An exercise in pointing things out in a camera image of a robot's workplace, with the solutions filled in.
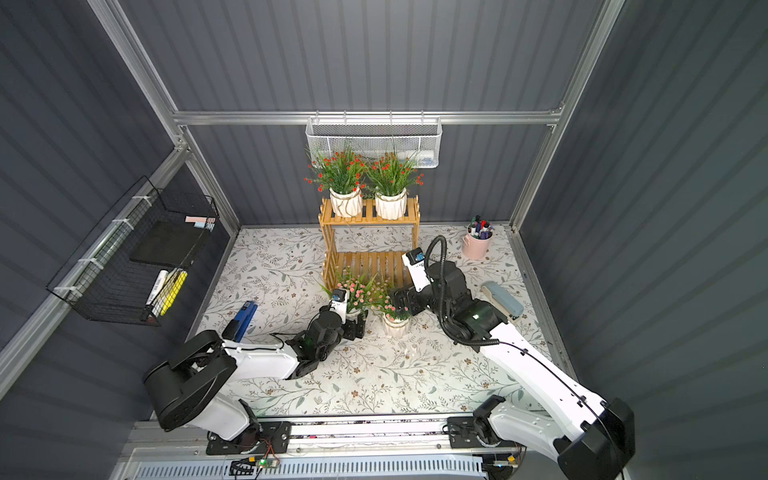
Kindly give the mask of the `red flower pot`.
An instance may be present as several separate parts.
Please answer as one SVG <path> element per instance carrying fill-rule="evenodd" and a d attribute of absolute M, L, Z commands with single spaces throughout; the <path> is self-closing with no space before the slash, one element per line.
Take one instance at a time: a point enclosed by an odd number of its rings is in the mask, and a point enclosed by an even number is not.
<path fill-rule="evenodd" d="M 387 151 L 366 165 L 366 179 L 379 218 L 394 221 L 405 215 L 408 188 L 423 184 L 423 174 L 416 164 L 415 155 L 401 158 L 396 151 Z"/>
<path fill-rule="evenodd" d="M 312 176 L 306 178 L 319 192 L 327 191 L 333 213 L 341 218 L 353 218 L 362 213 L 366 164 L 351 146 L 331 153 L 309 152 L 308 167 Z"/>

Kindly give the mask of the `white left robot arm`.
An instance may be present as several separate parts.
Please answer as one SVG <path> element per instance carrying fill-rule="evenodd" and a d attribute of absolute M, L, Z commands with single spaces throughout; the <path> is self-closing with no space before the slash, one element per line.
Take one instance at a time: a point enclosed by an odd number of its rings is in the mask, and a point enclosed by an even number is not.
<path fill-rule="evenodd" d="M 323 306 L 305 330 L 277 345 L 238 343 L 203 331 L 143 377 L 160 427 L 168 432 L 191 424 L 226 442 L 252 443 L 260 431 L 256 415 L 246 401 L 224 394 L 224 386 L 244 379 L 302 378 L 341 341 L 361 339 L 367 317 L 366 310 L 349 316 Z"/>

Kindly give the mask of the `pink flower pot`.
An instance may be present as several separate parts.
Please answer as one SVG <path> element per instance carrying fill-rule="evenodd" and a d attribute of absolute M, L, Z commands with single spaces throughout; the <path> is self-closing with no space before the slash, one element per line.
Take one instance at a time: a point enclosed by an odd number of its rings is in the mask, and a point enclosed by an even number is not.
<path fill-rule="evenodd" d="M 404 288 L 393 289 L 379 302 L 385 333 L 393 338 L 400 338 L 407 332 L 413 308 L 409 305 L 407 291 Z"/>
<path fill-rule="evenodd" d="M 345 290 L 346 316 L 352 319 L 372 310 L 389 311 L 391 302 L 387 287 L 378 274 L 355 274 L 350 268 L 344 268 L 338 273 L 337 281 L 331 287 L 323 285 L 323 290 L 330 300 L 335 290 Z"/>

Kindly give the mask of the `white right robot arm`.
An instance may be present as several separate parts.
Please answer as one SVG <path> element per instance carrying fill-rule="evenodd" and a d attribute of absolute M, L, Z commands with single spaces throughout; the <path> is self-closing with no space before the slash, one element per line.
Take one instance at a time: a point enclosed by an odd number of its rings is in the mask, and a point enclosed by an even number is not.
<path fill-rule="evenodd" d="M 456 445 L 495 447 L 515 442 L 554 460 L 569 479 L 615 479 L 635 453 L 634 413 L 620 399 L 605 401 L 560 370 L 514 326 L 522 304 L 498 283 L 473 297 L 451 261 L 426 261 L 416 249 L 402 257 L 411 286 L 393 291 L 397 312 L 434 313 L 449 339 L 481 353 L 509 374 L 547 413 L 546 418 L 492 395 L 458 429 Z"/>

